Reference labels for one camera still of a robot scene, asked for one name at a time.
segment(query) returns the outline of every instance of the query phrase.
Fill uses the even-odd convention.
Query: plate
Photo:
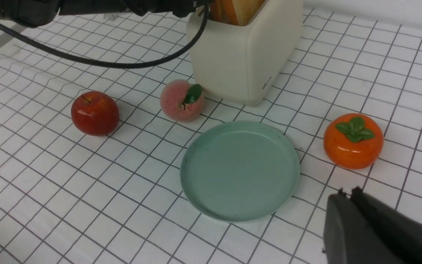
[[[181,185],[203,214],[226,222],[275,212],[297,186],[299,157],[275,128],[228,122],[199,136],[181,164]]]

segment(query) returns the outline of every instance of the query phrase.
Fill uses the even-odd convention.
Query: red apple
[[[160,107],[170,119],[188,122],[198,117],[204,107],[201,85],[191,85],[185,80],[174,80],[164,87]]]
[[[86,92],[74,101],[71,119],[80,131],[92,136],[104,136],[117,127],[119,110],[116,102],[105,93]]]

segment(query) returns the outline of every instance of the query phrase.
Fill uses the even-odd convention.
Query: utensil holder
[[[199,11],[191,15],[189,40],[202,20]],[[266,0],[246,26],[209,20],[190,50],[195,82],[211,95],[255,106],[287,63],[302,29],[303,0]]]

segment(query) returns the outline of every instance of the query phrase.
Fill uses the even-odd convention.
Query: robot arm
[[[59,15],[133,12],[172,12],[186,17],[205,0],[0,0],[0,20],[12,20],[29,28],[46,25]]]

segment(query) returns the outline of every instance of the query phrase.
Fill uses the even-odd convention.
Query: persimmon
[[[323,148],[336,165],[363,169],[372,165],[384,146],[384,135],[372,120],[358,113],[338,117],[328,125]]]

